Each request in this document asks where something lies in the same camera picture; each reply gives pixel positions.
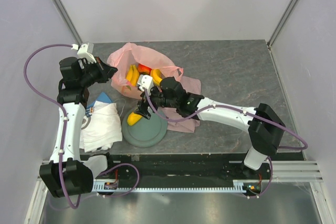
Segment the yellow banana bunch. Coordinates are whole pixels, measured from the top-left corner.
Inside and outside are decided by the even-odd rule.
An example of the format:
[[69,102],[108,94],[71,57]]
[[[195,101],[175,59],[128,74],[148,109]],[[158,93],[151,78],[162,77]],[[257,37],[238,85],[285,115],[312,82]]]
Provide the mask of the yellow banana bunch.
[[151,73],[150,73],[150,76],[153,78],[153,83],[156,85],[156,86],[160,86],[160,83],[161,81],[163,80],[162,77],[161,77],[161,72],[159,69],[152,69],[151,70]]

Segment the red-yellow apple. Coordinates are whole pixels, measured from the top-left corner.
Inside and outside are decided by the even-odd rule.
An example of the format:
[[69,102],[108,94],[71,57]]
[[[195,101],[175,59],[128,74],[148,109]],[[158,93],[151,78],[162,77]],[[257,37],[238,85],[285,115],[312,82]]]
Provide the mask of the red-yellow apple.
[[142,64],[138,64],[137,70],[140,74],[150,75],[152,69]]

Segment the pink plastic bag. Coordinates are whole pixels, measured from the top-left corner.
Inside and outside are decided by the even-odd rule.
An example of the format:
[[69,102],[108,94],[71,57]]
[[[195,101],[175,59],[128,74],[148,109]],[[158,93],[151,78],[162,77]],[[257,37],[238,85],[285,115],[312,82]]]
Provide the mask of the pink plastic bag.
[[112,77],[111,86],[125,97],[141,99],[141,91],[132,86],[126,79],[129,67],[139,63],[152,69],[159,69],[164,77],[174,77],[177,81],[180,81],[183,75],[183,69],[177,67],[164,54],[128,42],[122,48],[113,52],[107,60],[107,64],[118,69]]

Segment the grey-green plate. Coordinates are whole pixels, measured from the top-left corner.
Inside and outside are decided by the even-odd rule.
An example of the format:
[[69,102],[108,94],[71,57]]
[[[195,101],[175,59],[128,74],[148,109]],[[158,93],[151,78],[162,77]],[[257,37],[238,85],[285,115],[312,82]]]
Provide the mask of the grey-green plate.
[[134,125],[130,126],[127,119],[133,110],[129,110],[122,120],[121,129],[123,138],[129,144],[141,148],[150,147],[160,142],[167,132],[167,121],[149,109],[151,114],[149,120],[141,118]]

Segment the white cloth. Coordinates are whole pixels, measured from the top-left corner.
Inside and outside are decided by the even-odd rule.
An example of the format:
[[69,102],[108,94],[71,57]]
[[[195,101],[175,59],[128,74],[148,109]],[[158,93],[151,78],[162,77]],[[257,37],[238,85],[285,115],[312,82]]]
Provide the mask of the white cloth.
[[122,141],[121,120],[115,103],[96,101],[86,109],[79,147],[85,152],[107,151]]

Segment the right aluminium frame post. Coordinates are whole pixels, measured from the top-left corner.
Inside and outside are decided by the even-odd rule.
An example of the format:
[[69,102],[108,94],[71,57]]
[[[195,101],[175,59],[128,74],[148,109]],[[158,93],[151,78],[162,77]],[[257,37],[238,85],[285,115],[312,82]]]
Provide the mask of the right aluminium frame post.
[[300,0],[290,0],[287,4],[279,22],[277,23],[275,29],[273,30],[270,38],[267,41],[267,47],[271,50],[272,46],[276,42],[278,36],[280,35],[282,29],[284,28],[285,24],[287,23],[288,19],[290,18],[291,14],[295,10],[297,4]]

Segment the single yellow banana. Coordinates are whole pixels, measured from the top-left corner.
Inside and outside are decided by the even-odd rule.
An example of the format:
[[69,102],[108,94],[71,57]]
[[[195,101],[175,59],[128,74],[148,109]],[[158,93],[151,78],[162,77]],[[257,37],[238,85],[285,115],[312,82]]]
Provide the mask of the single yellow banana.
[[136,65],[131,65],[127,73],[126,79],[131,83],[132,86],[136,87],[140,73]]

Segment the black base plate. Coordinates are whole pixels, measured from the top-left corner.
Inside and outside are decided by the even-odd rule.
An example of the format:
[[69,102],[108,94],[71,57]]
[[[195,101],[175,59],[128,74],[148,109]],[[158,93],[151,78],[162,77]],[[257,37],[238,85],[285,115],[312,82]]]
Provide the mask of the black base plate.
[[218,176],[224,180],[258,180],[270,178],[271,168],[263,162],[258,170],[244,165],[244,154],[110,154],[104,156],[108,168],[120,163],[134,165],[141,177],[166,175]]

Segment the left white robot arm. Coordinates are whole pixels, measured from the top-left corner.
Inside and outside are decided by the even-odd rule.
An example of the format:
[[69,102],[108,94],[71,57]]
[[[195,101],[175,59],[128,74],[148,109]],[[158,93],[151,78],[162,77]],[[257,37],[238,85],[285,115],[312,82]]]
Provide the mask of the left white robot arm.
[[89,91],[94,83],[106,83],[118,71],[95,57],[68,57],[60,61],[62,79],[58,85],[59,126],[49,163],[41,165],[39,175],[55,198],[81,195],[92,191],[94,179],[111,178],[115,165],[108,155],[80,158],[80,133],[86,113]]

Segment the yellow mango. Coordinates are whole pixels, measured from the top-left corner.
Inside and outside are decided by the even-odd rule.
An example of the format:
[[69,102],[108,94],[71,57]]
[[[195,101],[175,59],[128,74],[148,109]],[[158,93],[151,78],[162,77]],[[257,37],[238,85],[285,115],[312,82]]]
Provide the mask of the yellow mango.
[[129,116],[127,117],[127,124],[129,126],[135,125],[138,121],[142,119],[142,115],[136,114],[134,112],[131,112]]

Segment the left aluminium frame post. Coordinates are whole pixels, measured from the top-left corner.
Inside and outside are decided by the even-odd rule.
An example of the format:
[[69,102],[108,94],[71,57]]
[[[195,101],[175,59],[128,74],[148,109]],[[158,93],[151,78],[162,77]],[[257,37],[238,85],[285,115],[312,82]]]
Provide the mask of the left aluminium frame post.
[[64,4],[62,3],[62,0],[52,0],[54,6],[56,7],[58,13],[60,14],[61,18],[63,19],[63,21],[65,22],[68,30],[70,31],[72,37],[74,38],[75,42],[77,44],[82,44],[83,40],[81,38],[81,36],[79,35],[73,21],[71,20]]

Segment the aluminium frame post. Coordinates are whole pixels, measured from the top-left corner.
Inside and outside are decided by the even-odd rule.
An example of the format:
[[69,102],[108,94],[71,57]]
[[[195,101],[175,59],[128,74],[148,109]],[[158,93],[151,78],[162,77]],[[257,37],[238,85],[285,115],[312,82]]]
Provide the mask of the aluminium frame post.
[[280,35],[282,29],[284,28],[285,24],[287,23],[288,19],[290,18],[291,14],[295,10],[297,4],[300,0],[290,0],[287,4],[279,22],[277,23],[275,29],[273,30],[270,38],[267,41],[267,47],[271,50],[272,46],[276,42],[278,36]]
[[74,38],[75,42],[77,44],[82,44],[83,40],[81,38],[81,36],[79,35],[73,21],[71,20],[64,4],[62,3],[62,0],[52,0],[54,6],[56,7],[58,13],[60,14],[61,18],[63,19],[63,21],[65,22],[68,30],[70,31],[72,37]]

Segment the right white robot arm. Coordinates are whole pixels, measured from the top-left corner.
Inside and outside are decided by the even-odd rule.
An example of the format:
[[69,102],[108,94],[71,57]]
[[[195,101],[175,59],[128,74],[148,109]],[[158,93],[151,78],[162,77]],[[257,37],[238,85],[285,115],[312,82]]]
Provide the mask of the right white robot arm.
[[187,92],[173,77],[164,78],[158,87],[153,78],[141,75],[136,87],[142,92],[136,114],[150,119],[158,108],[173,108],[181,116],[180,122],[194,119],[212,121],[247,132],[251,141],[243,163],[241,174],[254,178],[267,157],[276,154],[285,124],[267,104],[258,107],[242,107],[220,103],[200,94]]

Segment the aluminium rail front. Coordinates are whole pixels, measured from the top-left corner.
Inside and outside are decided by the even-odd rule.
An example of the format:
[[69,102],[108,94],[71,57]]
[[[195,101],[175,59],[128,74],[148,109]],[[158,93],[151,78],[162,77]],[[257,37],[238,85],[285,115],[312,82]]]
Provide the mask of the aluminium rail front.
[[[271,168],[269,179],[319,179],[320,172],[317,164],[306,161],[272,161],[268,162]],[[107,168],[95,179],[116,179],[122,186],[127,187],[139,182],[139,187],[211,187],[228,186],[235,180],[224,180],[215,177],[197,177],[195,175],[166,175],[141,177],[138,169],[129,163],[120,163],[112,168]]]

